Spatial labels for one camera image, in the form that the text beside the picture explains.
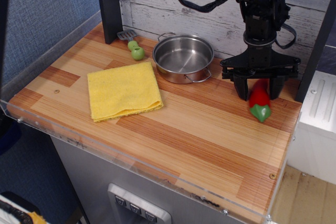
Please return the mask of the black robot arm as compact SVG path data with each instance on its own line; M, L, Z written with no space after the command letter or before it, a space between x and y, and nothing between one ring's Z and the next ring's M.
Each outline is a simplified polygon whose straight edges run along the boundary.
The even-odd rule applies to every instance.
M290 7L285 0L236 0L245 23L243 39L247 49L240 55L223 59L222 78L234 83L238 96L247 100L248 79L268 79L269 96L279 97L284 83L298 76L301 60L273 50L281 29L296 31L285 22L290 18Z

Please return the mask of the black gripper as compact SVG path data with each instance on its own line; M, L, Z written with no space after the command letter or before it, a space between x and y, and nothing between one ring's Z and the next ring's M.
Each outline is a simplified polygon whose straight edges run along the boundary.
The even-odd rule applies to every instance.
M269 79L270 99L277 99L285 81L296 78L301 59L278 53L272 45L252 46L237 55L220 62L222 78L234 81L238 96L248 98L247 79Z

